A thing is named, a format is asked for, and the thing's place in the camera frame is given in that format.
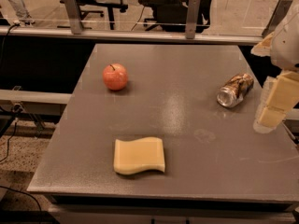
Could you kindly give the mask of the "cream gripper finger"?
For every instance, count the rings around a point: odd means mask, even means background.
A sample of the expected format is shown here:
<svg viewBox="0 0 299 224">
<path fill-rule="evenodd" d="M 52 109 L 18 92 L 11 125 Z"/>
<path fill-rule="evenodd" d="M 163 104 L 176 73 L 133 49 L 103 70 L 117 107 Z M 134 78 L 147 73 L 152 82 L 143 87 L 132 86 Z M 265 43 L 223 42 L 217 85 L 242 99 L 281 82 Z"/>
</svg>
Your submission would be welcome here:
<svg viewBox="0 0 299 224">
<path fill-rule="evenodd" d="M 251 54 L 259 57 L 269 57 L 274 33 L 267 35 L 261 42 L 256 44 L 250 51 Z"/>
<path fill-rule="evenodd" d="M 271 133 L 299 103 L 299 74 L 282 71 L 277 77 L 267 77 L 263 84 L 253 129 Z"/>
</svg>

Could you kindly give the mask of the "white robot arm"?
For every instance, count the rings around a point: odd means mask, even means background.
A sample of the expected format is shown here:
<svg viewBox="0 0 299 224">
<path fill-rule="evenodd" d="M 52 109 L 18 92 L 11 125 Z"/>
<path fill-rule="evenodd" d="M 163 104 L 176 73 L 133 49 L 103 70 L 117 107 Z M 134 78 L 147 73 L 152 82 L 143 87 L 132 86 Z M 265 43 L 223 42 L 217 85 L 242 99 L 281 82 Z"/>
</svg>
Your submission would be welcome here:
<svg viewBox="0 0 299 224">
<path fill-rule="evenodd" d="M 299 103 L 299 5 L 294 5 L 275 30 L 253 47 L 251 53 L 270 58 L 281 69 L 268 77 L 258 105 L 253 129 L 270 133 Z"/>
</svg>

